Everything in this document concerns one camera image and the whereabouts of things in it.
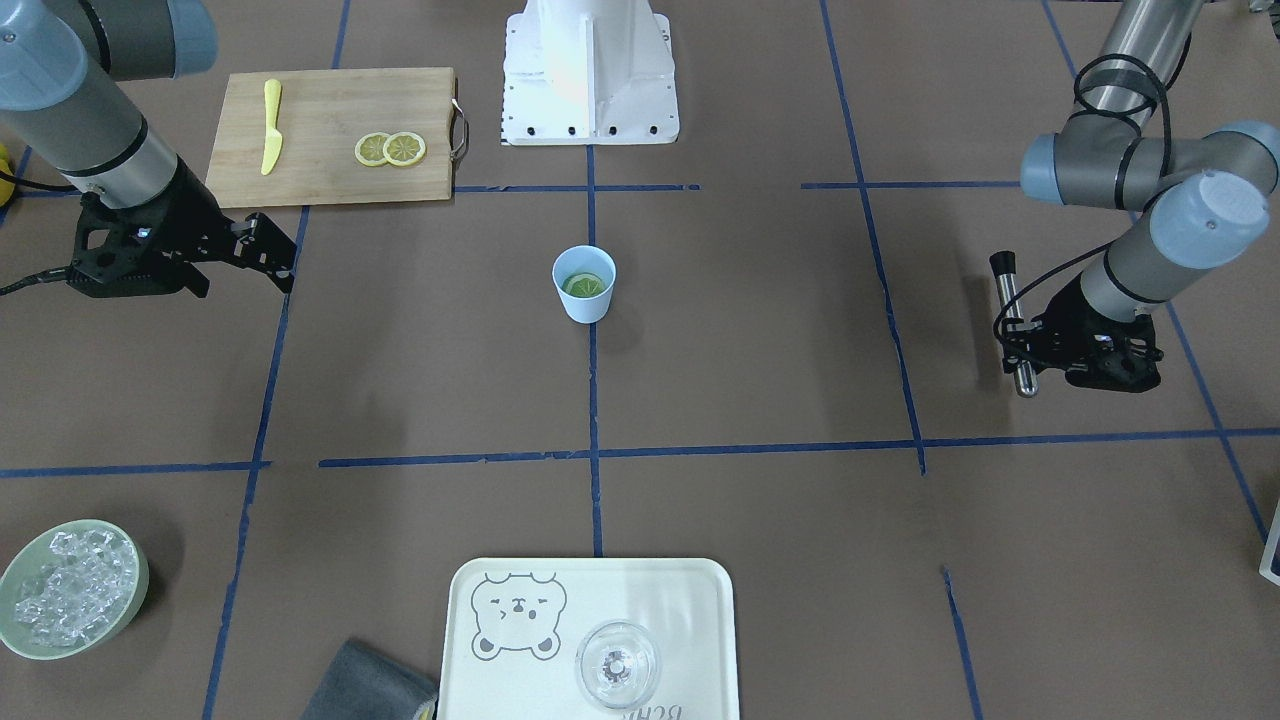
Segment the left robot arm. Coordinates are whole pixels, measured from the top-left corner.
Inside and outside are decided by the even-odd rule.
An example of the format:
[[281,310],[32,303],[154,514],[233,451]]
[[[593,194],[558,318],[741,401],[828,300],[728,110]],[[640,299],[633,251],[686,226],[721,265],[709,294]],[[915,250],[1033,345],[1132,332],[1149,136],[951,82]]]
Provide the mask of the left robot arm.
[[1034,316],[1021,310],[1014,254],[992,255],[992,333],[1024,398],[1046,370],[1088,389],[1157,387],[1164,355],[1153,310],[1238,259],[1268,227],[1275,127],[1242,120],[1201,138],[1171,132],[1169,91],[1202,6],[1123,3],[1100,55],[1074,77],[1064,127],[1037,137],[1021,160],[1032,199],[1138,214],[1116,240],[1084,252],[1082,272]]

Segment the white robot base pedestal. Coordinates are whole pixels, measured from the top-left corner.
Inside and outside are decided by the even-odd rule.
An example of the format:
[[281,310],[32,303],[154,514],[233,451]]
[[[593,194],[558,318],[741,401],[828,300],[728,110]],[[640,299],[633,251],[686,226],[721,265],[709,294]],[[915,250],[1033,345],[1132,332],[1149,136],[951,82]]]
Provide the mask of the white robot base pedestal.
[[500,141],[512,147],[675,143],[667,15],[648,1],[529,1],[506,20]]

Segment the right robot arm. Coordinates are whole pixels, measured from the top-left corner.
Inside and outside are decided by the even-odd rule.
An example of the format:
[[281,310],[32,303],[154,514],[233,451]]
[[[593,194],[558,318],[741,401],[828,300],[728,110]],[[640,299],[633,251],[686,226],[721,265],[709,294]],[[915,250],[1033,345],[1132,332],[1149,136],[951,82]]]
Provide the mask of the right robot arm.
[[122,90],[210,70],[219,37],[201,1],[5,1],[3,124],[79,195],[68,264],[3,288],[61,282],[95,299],[209,292],[200,263],[259,272],[283,293],[297,247],[261,213],[242,222]]

